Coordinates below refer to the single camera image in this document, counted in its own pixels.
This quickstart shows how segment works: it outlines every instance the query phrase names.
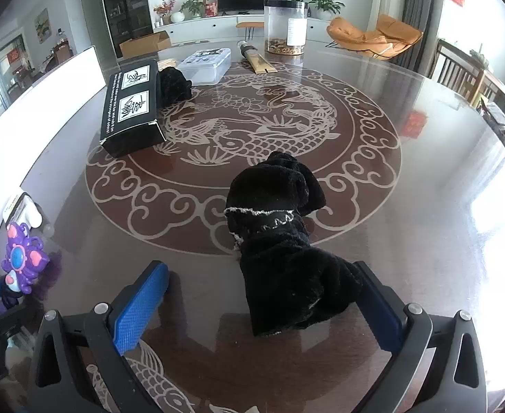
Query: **flower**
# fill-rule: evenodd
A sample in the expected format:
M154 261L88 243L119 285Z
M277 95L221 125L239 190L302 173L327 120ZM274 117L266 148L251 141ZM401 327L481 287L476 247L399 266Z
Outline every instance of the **flower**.
M174 9L174 5L176 4L176 0L163 0L162 4L157 6L156 8L154 7L153 10L157 14L169 14L172 12L172 9Z

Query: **purple toy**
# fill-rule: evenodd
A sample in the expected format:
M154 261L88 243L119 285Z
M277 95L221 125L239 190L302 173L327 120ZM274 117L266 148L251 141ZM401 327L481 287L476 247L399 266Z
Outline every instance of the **purple toy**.
M33 281L50 261L48 255L42 251L43 246L40 238L29 237L26 223L19 226L10 222L6 258L2 261L2 269L8 273L6 285L12 291L30 294Z

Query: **jar label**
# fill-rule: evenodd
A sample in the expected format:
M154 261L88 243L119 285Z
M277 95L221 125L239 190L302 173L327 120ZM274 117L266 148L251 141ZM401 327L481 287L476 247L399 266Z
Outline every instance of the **jar label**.
M287 29L287 45L302 46L306 45L306 30L308 28L308 19L289 19Z

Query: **clear plastic container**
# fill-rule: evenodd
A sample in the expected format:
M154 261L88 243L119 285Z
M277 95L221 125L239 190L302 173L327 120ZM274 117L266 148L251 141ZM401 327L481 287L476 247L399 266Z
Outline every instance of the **clear plastic container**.
M231 66L231 49L201 49L182 61L177 69L192 85L215 85Z
M307 27L308 3L264 0L264 43L268 53L303 54Z

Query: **glass cabinet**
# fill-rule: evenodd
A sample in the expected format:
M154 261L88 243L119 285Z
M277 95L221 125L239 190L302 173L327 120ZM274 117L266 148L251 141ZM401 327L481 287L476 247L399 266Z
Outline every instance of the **glass cabinet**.
M147 0L103 0L107 25L118 58L120 44L132 38L152 34Z

